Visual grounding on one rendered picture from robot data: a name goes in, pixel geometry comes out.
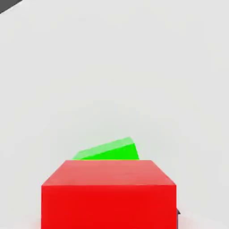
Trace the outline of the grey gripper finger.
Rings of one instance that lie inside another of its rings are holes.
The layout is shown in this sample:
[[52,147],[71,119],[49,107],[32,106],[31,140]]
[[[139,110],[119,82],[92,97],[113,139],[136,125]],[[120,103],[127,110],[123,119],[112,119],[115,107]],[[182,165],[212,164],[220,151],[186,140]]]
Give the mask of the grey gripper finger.
[[195,229],[194,221],[177,209],[177,229]]

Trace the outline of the small red cube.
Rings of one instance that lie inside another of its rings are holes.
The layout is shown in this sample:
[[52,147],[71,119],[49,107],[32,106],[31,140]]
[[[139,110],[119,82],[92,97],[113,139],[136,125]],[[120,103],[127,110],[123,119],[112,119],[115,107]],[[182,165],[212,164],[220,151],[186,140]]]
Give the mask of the small red cube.
[[43,184],[41,229],[177,229],[176,184],[150,160],[67,160]]

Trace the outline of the small green cube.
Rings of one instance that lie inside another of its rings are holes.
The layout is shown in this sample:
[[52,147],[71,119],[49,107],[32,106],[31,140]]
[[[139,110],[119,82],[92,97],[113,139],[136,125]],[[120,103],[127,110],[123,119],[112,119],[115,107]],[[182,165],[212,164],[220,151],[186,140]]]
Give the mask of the small green cube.
[[73,160],[139,160],[131,137],[79,151]]

